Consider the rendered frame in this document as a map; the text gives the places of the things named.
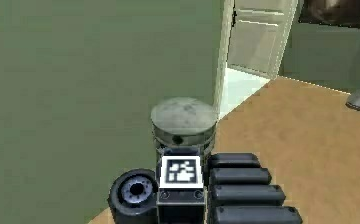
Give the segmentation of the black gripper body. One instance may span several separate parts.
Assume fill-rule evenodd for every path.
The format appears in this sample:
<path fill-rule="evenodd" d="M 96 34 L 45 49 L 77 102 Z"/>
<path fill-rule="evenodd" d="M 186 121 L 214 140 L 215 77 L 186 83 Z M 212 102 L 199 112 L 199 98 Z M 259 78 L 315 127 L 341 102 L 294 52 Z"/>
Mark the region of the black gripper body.
<path fill-rule="evenodd" d="M 119 176 L 107 199 L 115 224 L 157 224 L 157 192 L 152 170 L 133 169 Z"/>

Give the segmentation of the grey metal bin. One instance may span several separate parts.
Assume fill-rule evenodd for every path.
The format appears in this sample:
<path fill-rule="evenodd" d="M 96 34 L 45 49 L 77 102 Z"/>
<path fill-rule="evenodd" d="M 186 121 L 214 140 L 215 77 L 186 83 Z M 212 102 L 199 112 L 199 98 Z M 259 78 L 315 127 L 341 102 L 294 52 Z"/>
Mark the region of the grey metal bin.
<path fill-rule="evenodd" d="M 214 148 L 218 113 L 205 102 L 190 97 L 161 101 L 151 110 L 157 157 L 165 148 L 195 147 L 206 158 Z"/>

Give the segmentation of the dark framed picture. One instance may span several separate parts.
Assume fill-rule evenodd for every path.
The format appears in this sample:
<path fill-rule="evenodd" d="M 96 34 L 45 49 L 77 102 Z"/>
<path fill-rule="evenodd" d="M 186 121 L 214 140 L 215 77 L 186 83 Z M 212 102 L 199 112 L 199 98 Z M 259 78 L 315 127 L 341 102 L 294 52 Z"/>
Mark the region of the dark framed picture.
<path fill-rule="evenodd" d="M 298 21 L 360 29 L 360 0 L 304 0 Z"/>

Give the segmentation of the white room door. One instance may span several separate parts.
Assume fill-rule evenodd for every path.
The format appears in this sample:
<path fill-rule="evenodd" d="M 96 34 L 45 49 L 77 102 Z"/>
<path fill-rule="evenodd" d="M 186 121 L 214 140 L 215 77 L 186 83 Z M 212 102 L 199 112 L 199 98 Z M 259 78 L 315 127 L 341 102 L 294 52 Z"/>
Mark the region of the white room door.
<path fill-rule="evenodd" d="M 299 0 L 234 0 L 227 66 L 275 79 Z"/>

